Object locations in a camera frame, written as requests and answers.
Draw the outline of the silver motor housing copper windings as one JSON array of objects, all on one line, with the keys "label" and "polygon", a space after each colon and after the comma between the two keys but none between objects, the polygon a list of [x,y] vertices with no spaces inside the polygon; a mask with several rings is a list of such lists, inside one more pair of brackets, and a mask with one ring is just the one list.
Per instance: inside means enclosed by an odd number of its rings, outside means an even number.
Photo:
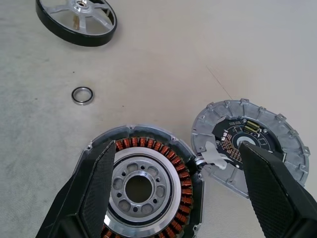
[{"label": "silver motor housing copper windings", "polygon": [[197,238],[205,182],[192,149],[167,130],[130,124],[93,139],[79,159],[111,141],[116,153],[100,238]]}]

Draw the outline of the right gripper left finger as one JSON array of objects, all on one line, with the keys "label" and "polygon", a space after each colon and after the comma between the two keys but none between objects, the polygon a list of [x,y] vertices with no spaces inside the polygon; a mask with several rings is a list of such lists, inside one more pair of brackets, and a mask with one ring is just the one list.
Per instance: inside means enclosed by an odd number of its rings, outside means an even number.
[{"label": "right gripper left finger", "polygon": [[100,238],[109,203],[115,141],[82,152],[57,193],[36,238]]}]

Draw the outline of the black rimmed silver rotor wheel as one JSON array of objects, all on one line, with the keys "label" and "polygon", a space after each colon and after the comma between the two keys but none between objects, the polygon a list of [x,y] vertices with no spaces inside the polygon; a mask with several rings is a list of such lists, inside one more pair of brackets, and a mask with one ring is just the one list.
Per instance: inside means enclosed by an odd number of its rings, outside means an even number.
[{"label": "black rimmed silver rotor wheel", "polygon": [[[64,4],[46,6],[43,0],[35,0],[39,20],[53,34],[75,45],[99,47],[107,44],[117,28],[117,17],[106,0],[65,0]],[[69,12],[73,26],[68,27],[53,17],[60,12]],[[87,19],[92,18],[103,28],[102,33],[89,33]]]}]

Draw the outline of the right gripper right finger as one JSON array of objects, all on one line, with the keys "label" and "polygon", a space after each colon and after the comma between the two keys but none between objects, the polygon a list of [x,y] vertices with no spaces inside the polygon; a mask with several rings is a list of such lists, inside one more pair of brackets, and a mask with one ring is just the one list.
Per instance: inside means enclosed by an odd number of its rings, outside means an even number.
[{"label": "right gripper right finger", "polygon": [[249,199],[265,238],[317,238],[317,201],[272,153],[241,142]]}]

